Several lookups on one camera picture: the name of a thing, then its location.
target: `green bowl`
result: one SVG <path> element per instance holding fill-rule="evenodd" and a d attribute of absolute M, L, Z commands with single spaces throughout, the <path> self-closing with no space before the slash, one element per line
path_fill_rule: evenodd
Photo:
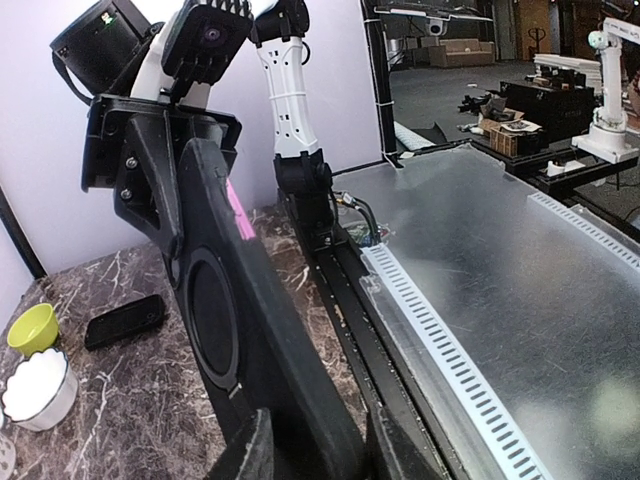
<path fill-rule="evenodd" d="M 58 319 L 48 303 L 27 310 L 9 330 L 7 343 L 26 357 L 44 352 L 58 338 Z"/>

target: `black phone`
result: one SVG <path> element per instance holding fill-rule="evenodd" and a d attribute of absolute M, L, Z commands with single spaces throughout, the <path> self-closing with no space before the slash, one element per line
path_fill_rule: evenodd
<path fill-rule="evenodd" d="M 159 328 L 164 323 L 165 306 L 160 295 L 137 300 L 104 313 L 89 322 L 84 346 L 93 351 L 125 338 Z"/>

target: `cable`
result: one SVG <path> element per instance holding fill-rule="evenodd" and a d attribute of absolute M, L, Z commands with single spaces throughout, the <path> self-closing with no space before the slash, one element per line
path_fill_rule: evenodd
<path fill-rule="evenodd" d="M 340 215 L 338 212 L 338 199 L 334 192 L 329 192 L 329 197 L 331 197 L 331 205 L 333 206 L 333 226 L 335 227 L 338 225 Z"/>
<path fill-rule="evenodd" d="M 401 57 L 402 55 L 405 54 L 406 46 L 407 46 L 407 39 L 403 38 L 402 39 L 402 47 L 400 48 L 400 51 L 398 53 L 396 53 L 393 57 L 391 57 L 389 60 L 387 60 L 387 64 L 388 64 L 389 70 L 393 70 L 393 67 L 395 67 L 395 65 L 393 65 L 393 61 L 396 58 Z"/>
<path fill-rule="evenodd" d="M 629 215 L 627 215 L 626 217 L 624 217 L 624 221 L 628 222 L 629 219 L 633 216 L 634 213 L 636 213 L 637 211 L 640 211 L 640 205 L 638 205 L 636 208 L 634 208 L 633 210 L 631 210 L 629 212 Z"/>
<path fill-rule="evenodd" d="M 302 42 L 302 45 L 304 45 L 304 48 L 307 49 L 307 58 L 304 60 L 304 62 L 302 62 L 302 66 L 304 67 L 307 63 L 309 63 L 309 60 L 311 60 L 311 47 L 307 44 L 307 42 Z"/>
<path fill-rule="evenodd" d="M 365 222 L 369 227 L 369 235 L 371 236 L 372 245 L 378 245 L 381 243 L 382 237 L 380 235 L 380 228 L 378 227 L 378 223 L 371 206 L 367 202 L 360 200 L 359 198 L 352 197 L 346 192 L 332 192 L 334 197 L 336 194 L 340 196 L 340 198 L 336 198 L 336 203 L 355 210 L 365 219 Z"/>
<path fill-rule="evenodd" d="M 371 217 L 369 216 L 367 211 L 364 208 L 362 208 L 360 205 L 356 205 L 353 208 L 354 208 L 354 210 L 356 212 L 358 212 L 360 215 L 362 215 L 364 217 L 365 221 L 367 222 L 367 226 L 369 227 L 369 235 L 371 235 L 371 243 L 373 245 L 377 245 L 378 243 L 380 243 L 378 241 L 378 236 L 375 233 L 378 230 L 377 227 L 376 227 L 376 224 L 373 223 L 373 220 L 371 219 Z"/>
<path fill-rule="evenodd" d="M 374 225 L 374 229 L 371 231 L 371 236 L 376 239 L 377 243 L 382 242 L 382 237 L 380 235 L 380 229 L 378 228 L 378 221 L 376 220 L 376 216 L 373 213 L 373 209 L 364 200 L 361 200 L 361 199 L 355 198 L 355 197 L 354 197 L 354 200 L 358 204 L 362 205 L 367 210 L 369 216 L 371 217 L 371 223 L 373 223 L 373 225 Z"/>

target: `perforated metal rail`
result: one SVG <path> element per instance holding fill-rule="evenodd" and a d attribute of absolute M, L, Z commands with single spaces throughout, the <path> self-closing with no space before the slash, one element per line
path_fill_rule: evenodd
<path fill-rule="evenodd" d="M 455 335 L 386 245 L 363 250 L 509 480 L 552 480 Z"/>
<path fill-rule="evenodd" d="M 562 205 L 560 202 L 549 198 L 547 195 L 543 193 L 534 193 L 529 196 L 529 200 L 539 204 L 540 206 L 550 210 L 551 212 L 558 215 L 563 220 L 567 221 L 569 224 L 576 227 L 578 230 L 582 231 L 582 233 L 588 235 L 597 243 L 602 245 L 604 248 L 613 253 L 616 257 L 622 260 L 624 263 L 634 268 L 638 273 L 640 273 L 640 257 L 638 257 L 635 253 L 633 253 L 628 248 L 622 246 L 620 242 L 616 239 L 607 235 L 602 230 L 597 227 L 594 227 L 587 220 L 582 218 L 580 215 L 577 215 L 575 212 L 569 210 L 567 207 Z"/>

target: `aluminum sheet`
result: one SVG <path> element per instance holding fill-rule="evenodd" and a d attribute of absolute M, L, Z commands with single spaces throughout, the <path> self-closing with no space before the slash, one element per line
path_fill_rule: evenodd
<path fill-rule="evenodd" d="M 366 199 L 388 225 L 390 251 L 553 478 L 640 478 L 633 263 L 533 201 L 534 188 L 470 146 L 405 165 L 341 175 L 335 188 Z M 639 251 L 628 239 L 623 245 Z M 402 313 L 388 306 L 389 292 L 373 300 L 473 478 L 498 478 L 479 465 L 482 449 L 456 413 L 459 403 Z"/>

